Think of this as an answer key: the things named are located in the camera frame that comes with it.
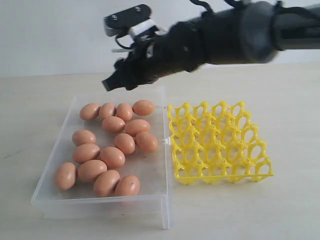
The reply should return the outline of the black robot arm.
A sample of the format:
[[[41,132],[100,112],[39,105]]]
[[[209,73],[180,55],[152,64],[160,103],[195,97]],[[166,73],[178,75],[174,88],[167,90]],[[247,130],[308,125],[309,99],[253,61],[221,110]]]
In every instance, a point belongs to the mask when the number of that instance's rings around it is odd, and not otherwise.
[[[130,91],[179,72],[193,72],[204,64],[265,64],[285,50],[320,47],[320,7],[285,7],[281,0],[230,0],[230,9],[215,12],[201,0],[200,16],[162,30],[145,4],[104,18],[107,36],[132,38],[119,46],[126,58],[114,63],[114,73],[102,81],[107,91]]]

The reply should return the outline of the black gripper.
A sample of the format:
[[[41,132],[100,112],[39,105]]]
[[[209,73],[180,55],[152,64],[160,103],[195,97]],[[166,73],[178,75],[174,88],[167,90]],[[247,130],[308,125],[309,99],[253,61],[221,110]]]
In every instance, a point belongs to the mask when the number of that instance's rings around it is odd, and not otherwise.
[[[106,91],[131,91],[171,74],[193,72],[206,61],[202,40],[201,32],[193,24],[180,21],[150,43],[143,55],[130,60],[101,83]]]

